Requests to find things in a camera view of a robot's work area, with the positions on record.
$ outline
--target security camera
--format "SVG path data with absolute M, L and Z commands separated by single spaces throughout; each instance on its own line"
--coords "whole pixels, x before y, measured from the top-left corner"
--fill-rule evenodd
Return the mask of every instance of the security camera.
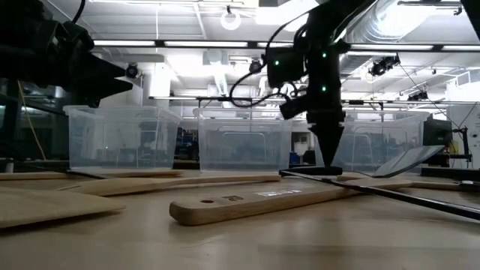
M 128 63 L 128 67 L 125 70 L 125 76 L 127 78 L 136 79 L 140 76 L 140 71 L 138 70 L 137 63 Z

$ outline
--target black rod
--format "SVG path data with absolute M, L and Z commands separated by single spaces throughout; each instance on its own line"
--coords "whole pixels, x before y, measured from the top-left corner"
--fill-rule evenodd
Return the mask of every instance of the black rod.
M 368 186 L 361 186 L 361 185 L 356 185 L 356 184 L 348 184 L 345 182 L 340 182 L 340 181 L 335 181 L 332 179 L 327 179 L 327 178 L 317 178 L 312 175 L 304 175 L 301 173 L 296 173 L 296 172 L 288 172 L 286 171 L 285 173 L 288 173 L 292 176 L 299 176 L 304 179 L 310 179 L 330 185 L 335 185 L 337 187 L 341 188 L 349 188 L 354 191 L 359 191 L 363 192 L 366 194 L 372 194 L 372 195 L 377 195 L 381 197 L 386 197 L 390 198 L 393 200 L 400 200 L 405 203 L 412 203 L 417 206 L 424 206 L 429 209 L 435 209 L 441 212 L 447 212 L 453 215 L 459 215 L 465 218 L 472 218 L 474 220 L 480 221 L 480 209 L 477 208 L 472 208 L 469 206 L 465 205 L 457 205 L 454 203 L 450 202 L 443 202 L 439 201 L 436 199 L 427 199 L 427 198 L 422 198 L 422 197 L 417 197 L 417 196 L 411 196 L 391 190 L 383 190 L 381 188 L 377 187 L 368 187 Z

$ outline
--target black machine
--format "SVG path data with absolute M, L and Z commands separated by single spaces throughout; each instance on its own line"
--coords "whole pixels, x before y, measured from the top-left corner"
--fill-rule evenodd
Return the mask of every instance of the black machine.
M 39 0 L 0 1 L 0 77 L 61 86 L 76 104 L 98 105 L 101 98 L 132 89 L 125 70 L 90 53 L 94 41 L 75 22 L 61 24 Z
M 424 0 L 425 2 L 439 2 L 441 0 Z M 341 174 L 341 168 L 330 167 L 338 148 L 344 127 L 345 112 L 341 106 L 341 81 L 339 71 L 339 55 L 346 53 L 350 45 L 344 43 L 338 36 L 360 14 L 372 7 L 377 0 L 330 0 L 310 10 L 307 23 L 294 36 L 292 47 L 270 48 L 265 50 L 264 65 L 268 67 L 268 83 L 272 88 L 280 88 L 285 83 L 300 80 L 308 75 L 308 87 L 302 95 L 295 92 L 290 99 L 284 95 L 286 103 L 280 106 L 285 119 L 291 119 L 300 113 L 307 112 L 307 122 L 310 130 L 317 136 L 325 168 L 323 175 Z M 477 0 L 461 0 L 477 35 L 480 37 L 480 2 Z M 275 36 L 286 25 L 271 37 L 270 44 Z M 372 73 L 381 74 L 389 67 L 399 64 L 398 57 L 384 58 L 377 63 L 378 68 Z M 245 78 L 242 77 L 231 89 Z M 282 96 L 276 93 L 271 96 Z M 251 107 L 240 105 L 232 101 L 237 107 Z

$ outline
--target robot end effector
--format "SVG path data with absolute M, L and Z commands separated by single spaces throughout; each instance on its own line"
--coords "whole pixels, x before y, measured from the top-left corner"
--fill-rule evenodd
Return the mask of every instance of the robot end effector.
M 307 24 L 295 34 L 293 47 L 271 48 L 266 53 L 271 87 L 281 87 L 285 82 L 308 75 L 306 93 L 282 104 L 280 111 L 285 119 L 307 112 L 307 122 L 319 140 L 327 167 L 333 161 L 344 131 L 339 55 L 349 49 L 348 44 L 334 43 L 334 40 L 355 13 L 374 2 L 341 0 L 321 4 L 310 11 Z

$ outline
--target wooden spatula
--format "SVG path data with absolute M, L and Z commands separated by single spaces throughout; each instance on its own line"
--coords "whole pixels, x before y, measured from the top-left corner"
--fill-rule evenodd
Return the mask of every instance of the wooden spatula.
M 406 188 L 412 183 L 401 179 L 359 179 L 351 182 L 356 185 L 389 190 Z M 172 202 L 169 213 L 180 224 L 194 226 L 307 206 L 358 193 L 327 184 L 319 184 L 318 188 L 309 189 L 285 189 L 258 193 L 232 192 L 223 196 Z
M 183 171 L 177 169 L 168 170 L 113 170 L 103 169 L 95 171 L 97 174 L 102 174 L 111 177 L 173 177 L 181 176 Z M 46 180 L 46 179 L 84 179 L 85 177 L 79 175 L 68 175 L 60 172 L 14 172 L 14 173 L 0 173 L 0 181 L 6 180 Z
M 111 178 L 84 181 L 60 187 L 58 191 L 70 191 L 97 196 L 132 194 L 143 191 L 156 191 L 177 185 L 214 184 L 230 182 L 278 182 L 279 175 L 217 176 L 196 178 Z
M 123 209 L 114 199 L 85 194 L 0 187 L 0 228 Z

